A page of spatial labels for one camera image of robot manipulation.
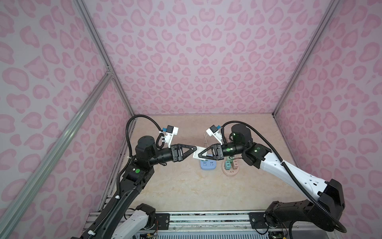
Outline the white charger plug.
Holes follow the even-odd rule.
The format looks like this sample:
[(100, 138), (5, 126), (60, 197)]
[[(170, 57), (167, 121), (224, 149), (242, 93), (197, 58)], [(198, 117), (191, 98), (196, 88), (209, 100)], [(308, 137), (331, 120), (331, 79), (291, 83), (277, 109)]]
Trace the white charger plug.
[(201, 161), (207, 161), (207, 152), (203, 152), (206, 148), (197, 146), (196, 151), (193, 153), (193, 158)]

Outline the teal charger plug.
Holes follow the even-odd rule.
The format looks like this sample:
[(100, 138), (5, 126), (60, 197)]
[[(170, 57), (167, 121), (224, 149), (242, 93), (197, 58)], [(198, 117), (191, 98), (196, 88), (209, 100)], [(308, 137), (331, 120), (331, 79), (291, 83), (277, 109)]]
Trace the teal charger plug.
[(225, 169), (225, 170), (230, 170), (231, 168), (232, 168), (232, 164), (230, 164), (229, 162), (226, 161), (226, 162), (224, 163), (224, 169)]

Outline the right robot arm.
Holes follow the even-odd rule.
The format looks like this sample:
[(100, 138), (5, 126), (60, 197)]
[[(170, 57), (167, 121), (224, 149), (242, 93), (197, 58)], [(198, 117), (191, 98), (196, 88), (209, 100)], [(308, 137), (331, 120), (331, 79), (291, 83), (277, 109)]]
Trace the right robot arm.
[(283, 160), (276, 148), (251, 125), (238, 120), (225, 123), (229, 124), (232, 125), (230, 139), (224, 135), (225, 126), (212, 125), (207, 129), (207, 135), (218, 142), (199, 151), (198, 158), (220, 161), (239, 155), (247, 165), (279, 178), (306, 197), (289, 203), (273, 201), (263, 215), (267, 227), (288, 223), (291, 231), (295, 222), (309, 222), (327, 232), (347, 232), (340, 222), (345, 209), (340, 182), (318, 178)]

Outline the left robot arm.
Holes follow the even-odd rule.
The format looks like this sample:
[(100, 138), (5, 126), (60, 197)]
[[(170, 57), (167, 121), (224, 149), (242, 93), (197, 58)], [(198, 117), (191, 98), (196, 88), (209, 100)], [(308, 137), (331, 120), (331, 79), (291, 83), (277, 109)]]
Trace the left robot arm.
[(82, 233), (81, 239), (110, 239), (134, 199), (154, 174), (154, 165), (181, 162), (197, 150), (196, 146), (174, 144), (159, 149), (152, 136), (143, 136), (135, 147), (132, 162), (120, 173), (116, 192), (95, 222)]

